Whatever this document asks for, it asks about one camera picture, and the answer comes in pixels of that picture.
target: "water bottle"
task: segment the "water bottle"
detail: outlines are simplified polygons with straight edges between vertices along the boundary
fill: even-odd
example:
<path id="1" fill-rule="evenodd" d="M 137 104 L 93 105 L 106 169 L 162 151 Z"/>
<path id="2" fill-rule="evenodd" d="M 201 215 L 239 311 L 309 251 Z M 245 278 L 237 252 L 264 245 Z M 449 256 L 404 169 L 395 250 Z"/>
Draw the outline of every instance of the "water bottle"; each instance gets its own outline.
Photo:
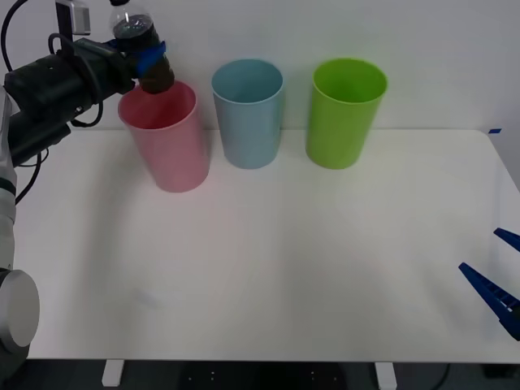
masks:
<path id="1" fill-rule="evenodd" d="M 110 3 L 114 6 L 110 27 L 119 51 L 133 55 L 161 43 L 152 17 L 141 4 L 134 0 L 110 0 Z M 163 55 L 141 75 L 139 84 L 147 93 L 161 93 L 167 91 L 174 80 L 170 63 L 166 55 Z"/>

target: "table surface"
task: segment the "table surface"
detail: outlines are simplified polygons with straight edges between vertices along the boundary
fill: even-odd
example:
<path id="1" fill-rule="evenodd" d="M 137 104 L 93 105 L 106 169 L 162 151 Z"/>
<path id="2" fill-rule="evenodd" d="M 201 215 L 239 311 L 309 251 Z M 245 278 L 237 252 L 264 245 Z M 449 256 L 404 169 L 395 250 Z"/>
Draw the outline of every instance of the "table surface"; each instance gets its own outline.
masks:
<path id="1" fill-rule="evenodd" d="M 487 136 L 373 131 L 343 171 L 302 130 L 256 171 L 210 136 L 210 174 L 181 194 L 125 131 L 52 148 L 15 225 L 41 297 L 29 357 L 520 363 L 457 269 L 520 295 L 520 253 L 492 234 L 520 232 L 520 195 Z"/>

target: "floor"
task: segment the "floor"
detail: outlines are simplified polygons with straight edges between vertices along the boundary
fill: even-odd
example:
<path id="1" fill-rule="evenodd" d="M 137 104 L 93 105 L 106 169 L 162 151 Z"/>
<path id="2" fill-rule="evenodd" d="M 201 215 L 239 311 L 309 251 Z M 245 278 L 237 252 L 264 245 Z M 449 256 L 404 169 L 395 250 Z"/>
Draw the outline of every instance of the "floor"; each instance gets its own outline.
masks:
<path id="1" fill-rule="evenodd" d="M 98 390 L 102 389 L 101 377 L 103 361 L 28 361 L 17 375 L 5 386 L 15 390 Z M 126 362 L 122 390 L 170 390 L 177 388 L 245 388 L 244 386 L 222 386 L 210 382 L 210 370 L 224 376 L 226 371 L 240 372 L 241 378 L 248 376 L 248 369 L 257 363 L 246 363 L 237 367 L 236 363 L 186 363 L 186 362 Z M 396 364 L 399 390 L 428 390 L 444 373 L 445 364 Z M 341 364 L 346 384 L 340 388 L 350 390 L 377 389 L 373 365 L 367 363 Z M 187 382 L 195 378 L 194 371 L 207 371 L 199 382 Z M 314 386 L 312 388 L 333 389 L 338 387 Z M 481 366 L 469 364 L 452 365 L 449 377 L 441 390 L 518 390 L 520 378 L 486 379 Z"/>

